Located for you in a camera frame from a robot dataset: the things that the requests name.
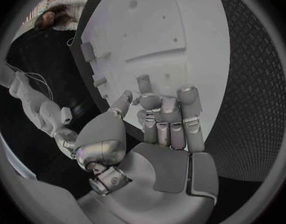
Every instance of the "person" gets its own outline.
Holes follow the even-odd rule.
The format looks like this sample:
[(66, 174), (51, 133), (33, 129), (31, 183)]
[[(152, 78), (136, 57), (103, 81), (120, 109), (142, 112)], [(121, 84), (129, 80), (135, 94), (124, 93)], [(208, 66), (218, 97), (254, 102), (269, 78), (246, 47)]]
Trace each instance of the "person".
[(54, 0), (39, 15), (34, 23), (35, 30), (77, 30), (87, 0)]

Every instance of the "white curved panel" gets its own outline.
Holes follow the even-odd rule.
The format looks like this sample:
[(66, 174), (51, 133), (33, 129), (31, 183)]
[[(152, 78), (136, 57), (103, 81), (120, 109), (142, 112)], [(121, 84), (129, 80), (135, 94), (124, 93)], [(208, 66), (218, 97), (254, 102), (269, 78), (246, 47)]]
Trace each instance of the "white curved panel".
[[(229, 32), (220, 0), (102, 0), (82, 34), (96, 61), (94, 79), (111, 105), (126, 89), (139, 94), (136, 77), (150, 76), (154, 91), (176, 96), (192, 83), (200, 94), (207, 138), (218, 114), (229, 71)], [(141, 128), (131, 106), (125, 120)]]

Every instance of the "wire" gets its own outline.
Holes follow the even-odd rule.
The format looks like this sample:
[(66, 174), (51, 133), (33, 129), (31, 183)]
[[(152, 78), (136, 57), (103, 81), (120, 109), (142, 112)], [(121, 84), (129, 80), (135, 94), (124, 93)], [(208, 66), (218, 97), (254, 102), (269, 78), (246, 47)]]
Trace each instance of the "wire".
[(47, 84), (47, 81), (45, 80), (45, 78), (44, 78), (42, 75), (40, 75), (40, 74), (38, 74), (38, 73), (34, 73), (34, 72), (27, 72), (27, 73), (26, 73), (26, 72), (24, 72), (23, 70), (21, 70), (21, 69), (15, 67), (15, 66), (9, 64), (7, 61), (6, 61), (6, 64), (7, 64), (10, 68), (12, 68), (13, 70), (22, 72), (22, 73), (24, 73), (27, 77), (29, 77), (29, 78), (31, 78), (31, 79), (33, 79), (33, 80), (35, 80), (35, 81), (38, 81), (38, 82), (43, 83), (43, 84), (46, 86), (46, 88), (47, 88), (47, 91), (48, 91), (50, 100), (52, 100), (52, 101), (54, 100), (53, 92), (52, 92), (51, 88), (49, 87), (49, 85)]

